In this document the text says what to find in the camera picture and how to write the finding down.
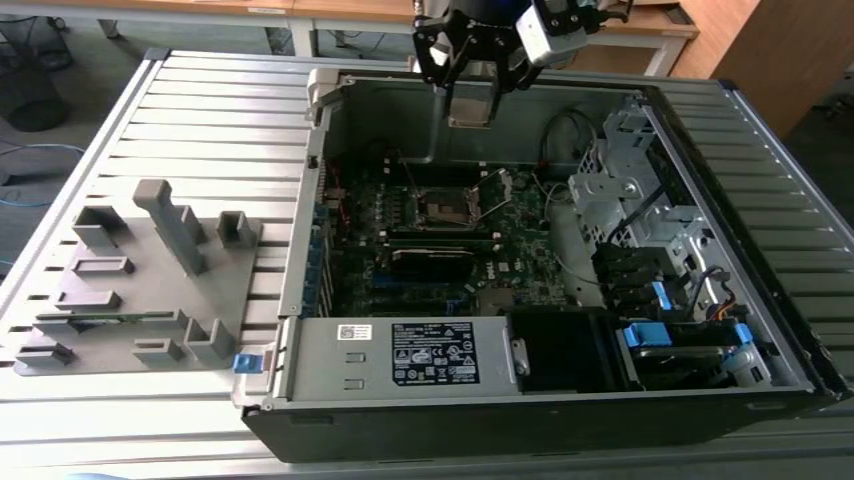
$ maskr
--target floor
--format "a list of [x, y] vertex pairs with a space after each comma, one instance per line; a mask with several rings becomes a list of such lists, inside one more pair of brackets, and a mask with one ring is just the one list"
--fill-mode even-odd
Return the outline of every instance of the floor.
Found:
[[[60, 127], [41, 133], [17, 132], [0, 119], [0, 141], [65, 143], [85, 148], [150, 47], [292, 54], [287, 30], [204, 25], [175, 28], [170, 24], [120, 22], [121, 38], [107, 40], [95, 20], [68, 18], [65, 21], [69, 30], [64, 37], [75, 64], [55, 72], [52, 77], [60, 95], [71, 104], [71, 118]], [[355, 36], [352, 32], [344, 35], [350, 47], [336, 48], [332, 34], [320, 33], [322, 55], [404, 60], [411, 54], [411, 41], [406, 35], [363, 33]], [[0, 144], [0, 152], [3, 150], [5, 145]], [[56, 196], [75, 168], [76, 155], [68, 151], [27, 150], [1, 156], [0, 161], [1, 168], [13, 175], [7, 185], [0, 186], [0, 200], [41, 203]], [[15, 261], [45, 211], [47, 207], [0, 205], [0, 279], [11, 268], [5, 262]]]
[[[0, 140], [21, 144], [67, 143], [85, 147], [107, 117], [124, 84], [148, 47], [235, 53], [287, 54], [292, 51], [290, 33], [256, 27], [223, 27], [120, 22], [123, 37], [107, 40], [93, 20], [67, 19], [65, 40], [75, 65], [53, 74], [63, 98], [73, 108], [69, 120], [57, 128], [24, 134], [0, 120]], [[326, 56], [404, 60], [411, 44], [404, 35], [346, 33], [351, 48], [336, 48], [335, 38], [319, 34], [319, 50]], [[787, 146], [842, 214], [854, 219], [854, 113], [827, 123], [811, 113], [787, 139]], [[68, 151], [29, 150], [0, 157], [3, 168], [13, 174], [0, 187], [0, 200], [20, 203], [48, 202], [71, 173], [76, 156]], [[0, 278], [8, 272], [47, 207], [0, 205]]]

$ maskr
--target white label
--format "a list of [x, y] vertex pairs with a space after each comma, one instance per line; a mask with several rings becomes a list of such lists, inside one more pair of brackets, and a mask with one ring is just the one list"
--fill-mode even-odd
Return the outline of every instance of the white label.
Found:
[[338, 339], [339, 340], [370, 340], [372, 325], [339, 325], [338, 326]]
[[284, 8], [247, 8], [250, 13], [267, 13], [268, 15], [284, 15]]

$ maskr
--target motherboard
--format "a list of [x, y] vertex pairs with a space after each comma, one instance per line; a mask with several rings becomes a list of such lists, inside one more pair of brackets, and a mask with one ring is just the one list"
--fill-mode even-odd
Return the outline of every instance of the motherboard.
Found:
[[374, 150], [327, 168], [332, 315], [491, 316], [574, 303], [544, 218], [567, 192], [550, 198], [534, 166], [416, 164]]

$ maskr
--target desk leg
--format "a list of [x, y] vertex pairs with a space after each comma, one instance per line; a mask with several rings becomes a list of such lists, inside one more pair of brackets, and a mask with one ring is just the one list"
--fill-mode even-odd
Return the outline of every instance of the desk leg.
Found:
[[686, 43], [687, 39], [685, 37], [666, 37], [662, 47], [655, 50], [655, 55], [643, 74], [650, 77], [666, 77], [670, 75], [670, 70], [673, 70]]
[[119, 33], [119, 20], [99, 20], [97, 24], [101, 26], [101, 31], [107, 38], [115, 40], [121, 36], [121, 33]]
[[288, 22], [294, 34], [294, 55], [298, 57], [318, 56], [318, 30], [311, 18], [291, 18]]

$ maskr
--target black cable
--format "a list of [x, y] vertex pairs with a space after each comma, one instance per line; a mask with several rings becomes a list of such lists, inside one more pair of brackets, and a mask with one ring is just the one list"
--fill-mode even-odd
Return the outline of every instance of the black cable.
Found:
[[694, 307], [697, 307], [697, 301], [699, 300], [699, 293], [703, 290], [703, 283], [706, 283], [706, 279], [715, 273], [718, 270], [725, 271], [718, 265], [710, 265], [703, 273], [699, 274], [699, 278], [697, 279], [697, 284], [694, 284], [694, 289], [691, 290], [691, 296], [689, 297], [689, 303], [685, 308], [685, 319], [683, 321], [690, 322], [694, 317]]
[[611, 240], [614, 240], [614, 237], [617, 237], [617, 234], [619, 233], [619, 231], [625, 229], [629, 225], [631, 225], [634, 221], [638, 219], [638, 217], [643, 215], [643, 212], [646, 212], [650, 209], [650, 207], [653, 206], [653, 203], [655, 203], [655, 200], [658, 200], [658, 197], [661, 197], [663, 193], [665, 193], [665, 186], [659, 185], [655, 191], [653, 192], [653, 194], [649, 197], [646, 197], [638, 209], [629, 214], [629, 216], [623, 219], [622, 222], [617, 224], [617, 226], [614, 227], [614, 230], [611, 230], [611, 233], [609, 233], [605, 243], [611, 243]]
[[597, 134], [594, 133], [597, 131], [597, 128], [595, 128], [593, 120], [590, 119], [587, 114], [585, 112], [582, 112], [581, 110], [578, 110], [577, 108], [573, 108], [573, 107], [560, 110], [548, 119], [548, 122], [546, 122], [546, 127], [543, 128], [543, 133], [540, 134], [540, 137], [539, 137], [539, 161], [542, 161], [542, 162], [548, 161], [548, 137], [551, 136], [551, 131], [555, 128], [555, 126], [558, 125], [558, 121], [562, 118], [567, 118], [573, 122], [573, 126], [575, 127], [575, 131], [578, 133], [578, 136], [577, 136], [577, 142], [578, 143], [581, 143], [581, 140], [582, 140], [583, 135], [585, 135], [585, 132], [583, 132], [583, 126], [585, 125], [582, 125], [581, 122], [583, 122], [586, 124], [587, 128], [590, 129], [589, 134], [593, 137], [590, 139], [590, 146], [593, 146], [593, 142], [597, 141], [597, 138], [595, 138]]

